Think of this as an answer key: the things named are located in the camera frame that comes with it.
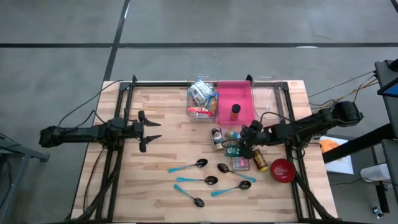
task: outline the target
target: red bowl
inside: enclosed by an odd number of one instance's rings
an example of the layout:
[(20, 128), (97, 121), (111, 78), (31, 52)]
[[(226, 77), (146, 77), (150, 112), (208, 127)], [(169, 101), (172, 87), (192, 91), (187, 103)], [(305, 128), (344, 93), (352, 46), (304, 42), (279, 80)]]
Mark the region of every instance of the red bowl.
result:
[(281, 183), (289, 183), (294, 180), (296, 171), (287, 159), (277, 159), (271, 164), (271, 175)]

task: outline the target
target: bottle cap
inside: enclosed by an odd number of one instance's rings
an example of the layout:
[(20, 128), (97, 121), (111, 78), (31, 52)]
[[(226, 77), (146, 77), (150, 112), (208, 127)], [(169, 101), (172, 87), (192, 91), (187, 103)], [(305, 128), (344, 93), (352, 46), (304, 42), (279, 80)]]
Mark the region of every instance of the bottle cap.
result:
[(239, 113), (240, 111), (241, 111), (241, 106), (240, 105), (233, 105), (232, 106), (232, 112)]

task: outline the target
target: wooden table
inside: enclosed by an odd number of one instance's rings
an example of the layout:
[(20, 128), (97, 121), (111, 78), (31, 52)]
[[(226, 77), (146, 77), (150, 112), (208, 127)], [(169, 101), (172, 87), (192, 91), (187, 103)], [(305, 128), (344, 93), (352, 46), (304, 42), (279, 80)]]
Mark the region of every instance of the wooden table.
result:
[[(311, 114), (307, 93), (303, 81), (287, 81), (296, 119)], [(113, 118), (118, 95), (116, 83), (102, 92), (98, 103), (98, 114), (104, 119)], [(275, 98), (267, 98), (267, 88), (253, 90), (256, 109), (269, 104), (271, 111), (276, 110)], [(139, 152), (137, 140), (128, 139), (124, 147), (118, 195), (114, 210), (114, 222), (293, 222), (297, 220), (290, 184), (276, 182), (270, 172), (260, 173), (251, 161), (251, 170), (242, 172), (255, 177), (257, 182), (249, 190), (234, 190), (230, 193), (211, 197), (216, 189), (237, 186), (243, 179), (237, 175), (223, 174), (217, 168), (218, 163), (230, 164), (231, 159), (222, 152), (213, 152), (210, 129), (218, 123), (191, 123), (185, 114), (187, 88), (181, 87), (135, 87), (132, 98), (130, 119), (137, 118), (139, 110), (145, 110), (149, 120), (161, 123), (160, 127), (146, 128), (146, 135), (162, 134), (147, 146), (147, 152)], [(265, 120), (271, 125), (278, 120)], [(284, 145), (259, 147), (269, 165), (278, 158), (286, 158)], [(86, 189), (94, 161), (101, 146), (91, 143), (83, 165), (82, 174), (73, 205), (72, 218), (82, 214), (83, 195)], [(89, 204), (100, 189), (105, 154), (101, 156), (88, 191)], [(194, 164), (196, 160), (206, 158), (207, 166), (199, 169), (192, 167), (175, 173), (168, 173), (172, 167)], [(306, 148), (305, 166), (310, 188), (326, 210), (337, 217), (335, 203), (331, 194), (325, 165), (320, 148), (314, 144)], [(173, 188), (176, 177), (203, 179), (214, 175), (219, 178), (216, 185), (201, 182), (179, 183), (194, 197), (205, 201), (204, 208), (198, 208), (187, 196)], [(300, 191), (302, 208), (306, 213), (303, 193)], [(105, 199), (104, 212), (108, 205)]]

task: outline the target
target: concrete floor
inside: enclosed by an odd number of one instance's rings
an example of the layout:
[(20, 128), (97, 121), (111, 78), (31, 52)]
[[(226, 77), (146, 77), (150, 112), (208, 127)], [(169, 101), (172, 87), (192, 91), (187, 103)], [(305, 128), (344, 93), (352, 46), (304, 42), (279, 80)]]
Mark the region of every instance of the concrete floor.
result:
[[(123, 0), (0, 2), (0, 43), (112, 42)], [(393, 42), (398, 13), (389, 0), (299, 1), (131, 1), (121, 42)], [(220, 80), (272, 76), (305, 80), (308, 94), (374, 69), (377, 60), (397, 58), (396, 48), (336, 49), (119, 49), (111, 80), (184, 80), (212, 74)], [(44, 149), (39, 131), (54, 125), (101, 88), (110, 49), (0, 49), (0, 132), (38, 151), (47, 163), (32, 161), (19, 192), (13, 223), (60, 222), (72, 206), (85, 144)], [(345, 95), (367, 77), (311, 98), (321, 103)], [(359, 93), (365, 118), (332, 134), (360, 136), (388, 122), (377, 86)], [(65, 120), (83, 121), (96, 101)], [(332, 183), (358, 178), (370, 166), (369, 151), (353, 156), (356, 175), (330, 174)], [(363, 182), (332, 187), (340, 218), (393, 223), (397, 203), (382, 220), (374, 187)]]

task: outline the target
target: pink plastic tray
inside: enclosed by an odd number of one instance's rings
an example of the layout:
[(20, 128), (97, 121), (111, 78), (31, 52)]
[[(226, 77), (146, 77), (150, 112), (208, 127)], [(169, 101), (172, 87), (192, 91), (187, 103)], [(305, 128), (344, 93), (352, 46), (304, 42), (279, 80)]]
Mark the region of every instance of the pink plastic tray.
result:
[[(250, 81), (219, 81), (218, 82), (218, 122), (220, 125), (249, 126), (254, 120), (253, 97)], [(236, 121), (231, 120), (232, 105), (241, 105)]]

